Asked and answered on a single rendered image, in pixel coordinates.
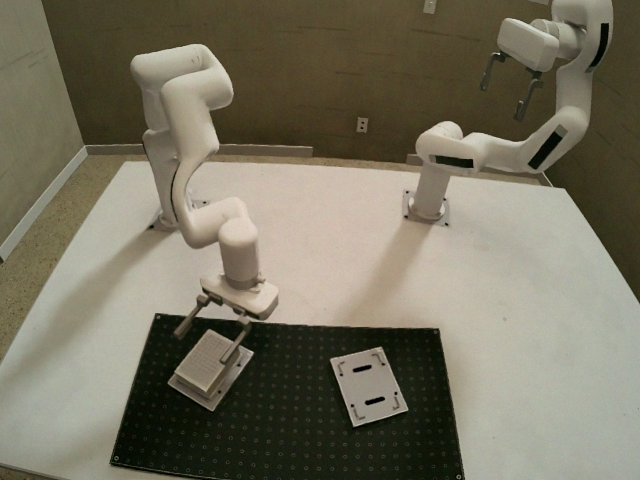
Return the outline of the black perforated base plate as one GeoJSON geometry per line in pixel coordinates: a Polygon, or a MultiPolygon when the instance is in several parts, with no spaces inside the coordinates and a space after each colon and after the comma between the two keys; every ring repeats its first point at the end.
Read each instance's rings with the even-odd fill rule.
{"type": "Polygon", "coordinates": [[[465,480],[439,328],[253,322],[214,413],[167,383],[208,329],[155,313],[109,464],[202,480],[465,480]],[[407,412],[353,428],[330,359],[382,347],[407,412]]]}

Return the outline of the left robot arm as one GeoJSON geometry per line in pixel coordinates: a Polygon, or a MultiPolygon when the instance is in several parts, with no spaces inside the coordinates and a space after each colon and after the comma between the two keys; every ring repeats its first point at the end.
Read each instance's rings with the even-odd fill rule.
{"type": "Polygon", "coordinates": [[[522,142],[482,133],[463,139],[461,129],[452,122],[439,123],[424,132],[415,145],[424,162],[415,198],[408,202],[413,214],[427,220],[444,215],[442,203],[452,172],[472,175],[486,166],[538,174],[583,138],[590,121],[593,72],[612,40],[612,1],[553,0],[553,22],[544,21],[549,34],[559,41],[556,57],[573,60],[556,72],[555,115],[522,142]]]}

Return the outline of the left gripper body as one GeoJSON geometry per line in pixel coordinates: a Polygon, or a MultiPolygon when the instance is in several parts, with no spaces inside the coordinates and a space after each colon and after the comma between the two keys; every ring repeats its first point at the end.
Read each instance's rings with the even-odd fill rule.
{"type": "Polygon", "coordinates": [[[514,19],[504,19],[497,45],[503,52],[534,71],[549,71],[555,61],[559,41],[549,35],[547,23],[536,19],[530,25],[514,19]]]}

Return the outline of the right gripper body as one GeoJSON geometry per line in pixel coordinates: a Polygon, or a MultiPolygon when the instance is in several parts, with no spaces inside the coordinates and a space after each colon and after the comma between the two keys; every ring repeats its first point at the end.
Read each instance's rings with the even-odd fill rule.
{"type": "Polygon", "coordinates": [[[207,269],[200,278],[200,284],[205,295],[212,292],[222,298],[223,304],[231,308],[233,304],[238,305],[247,310],[247,316],[257,321],[266,321],[279,304],[278,288],[267,282],[247,290],[229,286],[220,261],[207,269]]]}

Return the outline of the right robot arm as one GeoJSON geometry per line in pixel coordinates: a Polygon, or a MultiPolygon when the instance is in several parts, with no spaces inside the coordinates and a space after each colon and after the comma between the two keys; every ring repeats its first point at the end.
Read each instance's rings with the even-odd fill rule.
{"type": "Polygon", "coordinates": [[[130,70],[141,88],[150,128],[142,143],[162,207],[161,223],[179,228],[192,249],[219,242],[225,279],[232,288],[264,284],[258,232],[245,203],[229,197],[197,210],[188,189],[194,172],[219,149],[209,111],[233,99],[223,66],[206,46],[194,44],[137,55],[130,70]]]}

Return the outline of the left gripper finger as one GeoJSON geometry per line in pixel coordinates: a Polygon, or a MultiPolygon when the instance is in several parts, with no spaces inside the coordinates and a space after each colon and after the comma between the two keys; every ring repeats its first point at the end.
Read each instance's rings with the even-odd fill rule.
{"type": "Polygon", "coordinates": [[[533,90],[535,88],[542,88],[544,81],[542,81],[540,78],[540,76],[542,75],[542,71],[534,71],[529,67],[526,67],[526,69],[528,72],[530,72],[531,74],[533,74],[532,79],[529,83],[527,92],[525,94],[524,100],[523,101],[519,101],[513,116],[513,120],[516,120],[517,122],[522,122],[528,107],[528,104],[530,102],[533,90]]]}
{"type": "Polygon", "coordinates": [[[481,83],[480,83],[480,87],[479,87],[480,91],[486,91],[487,90],[488,83],[489,83],[489,80],[490,80],[490,73],[491,73],[493,62],[495,60],[497,60],[497,61],[499,61],[501,63],[504,63],[506,57],[513,58],[512,56],[508,55],[507,53],[503,52],[502,50],[500,50],[499,53],[490,54],[489,60],[488,60],[488,63],[487,63],[487,67],[486,67],[486,71],[485,71],[485,73],[483,73],[483,76],[482,76],[482,79],[481,79],[481,83]]]}

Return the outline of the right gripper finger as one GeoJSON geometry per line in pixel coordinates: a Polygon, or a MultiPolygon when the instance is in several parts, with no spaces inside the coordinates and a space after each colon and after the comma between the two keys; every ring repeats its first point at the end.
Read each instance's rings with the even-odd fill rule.
{"type": "Polygon", "coordinates": [[[192,327],[191,321],[199,313],[199,311],[203,308],[203,306],[207,307],[210,302],[213,302],[221,307],[223,305],[222,298],[212,292],[209,293],[207,297],[199,294],[196,297],[196,302],[197,302],[196,307],[186,317],[186,319],[180,324],[180,326],[174,331],[175,337],[177,337],[179,340],[181,340],[184,337],[184,335],[189,331],[189,329],[192,327]]]}
{"type": "Polygon", "coordinates": [[[230,361],[232,356],[237,351],[239,345],[242,343],[244,338],[250,332],[252,327],[251,320],[246,318],[248,315],[248,312],[246,309],[235,304],[233,304],[232,308],[233,308],[233,313],[239,315],[239,318],[237,319],[237,324],[244,327],[244,329],[241,332],[241,334],[238,336],[238,338],[235,340],[235,342],[233,344],[231,343],[228,346],[228,348],[225,350],[225,352],[222,354],[222,356],[219,358],[220,364],[224,364],[224,365],[227,365],[227,363],[230,361]]]}

